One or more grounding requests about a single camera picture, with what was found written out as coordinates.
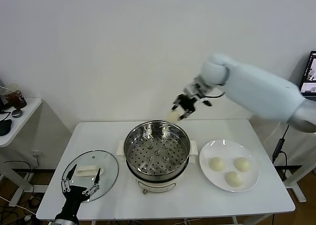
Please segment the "laptop screen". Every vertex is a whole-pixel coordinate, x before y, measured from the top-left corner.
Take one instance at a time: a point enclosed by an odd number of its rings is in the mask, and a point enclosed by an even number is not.
[[[316,51],[312,51],[300,84],[303,96],[316,96]]]

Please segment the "steamed bun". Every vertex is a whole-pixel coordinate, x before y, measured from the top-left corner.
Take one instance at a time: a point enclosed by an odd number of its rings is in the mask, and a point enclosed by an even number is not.
[[[224,168],[225,168],[225,162],[220,157],[211,158],[209,160],[208,164],[209,164],[210,168],[216,172],[220,172],[220,171],[224,170]]]
[[[226,173],[225,180],[232,187],[239,187],[242,185],[242,178],[237,172]]]
[[[177,123],[179,121],[180,113],[177,110],[172,110],[167,116],[167,121],[171,123]]]
[[[247,158],[238,157],[234,160],[234,166],[241,172],[249,172],[251,170],[251,164]]]

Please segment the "glass pot lid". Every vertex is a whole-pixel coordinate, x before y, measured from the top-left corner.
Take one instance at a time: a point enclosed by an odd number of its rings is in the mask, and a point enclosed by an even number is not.
[[[87,201],[90,202],[105,195],[114,185],[119,174],[119,165],[116,158],[109,152],[102,150],[89,151],[73,160],[65,169],[62,179],[66,179],[68,172],[76,166],[70,185],[89,188],[93,185],[95,176],[100,170],[99,190]]]

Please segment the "pot handle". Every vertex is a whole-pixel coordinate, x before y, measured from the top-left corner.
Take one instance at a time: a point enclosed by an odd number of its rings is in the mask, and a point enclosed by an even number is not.
[[[189,163],[195,163],[196,156],[198,156],[197,142],[195,140],[190,140]]]
[[[117,156],[121,156],[121,157],[125,158],[125,154],[124,154],[124,140],[120,140],[118,142]]]

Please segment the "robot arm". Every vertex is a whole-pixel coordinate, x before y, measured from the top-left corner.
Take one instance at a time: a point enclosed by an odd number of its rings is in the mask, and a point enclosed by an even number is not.
[[[70,181],[74,175],[77,164],[67,173],[66,179],[62,179],[63,194],[66,202],[61,213],[56,215],[55,222],[50,222],[49,225],[79,225],[77,212],[83,201],[88,200],[100,188],[100,170],[93,181],[93,184],[86,188],[82,186],[70,185]]]
[[[172,110],[183,108],[179,120],[195,111],[196,101],[211,106],[206,95],[215,87],[263,118],[286,122],[302,132],[316,131],[316,102],[305,99],[296,85],[224,55],[210,57],[201,73],[184,88],[184,94],[177,97]]]

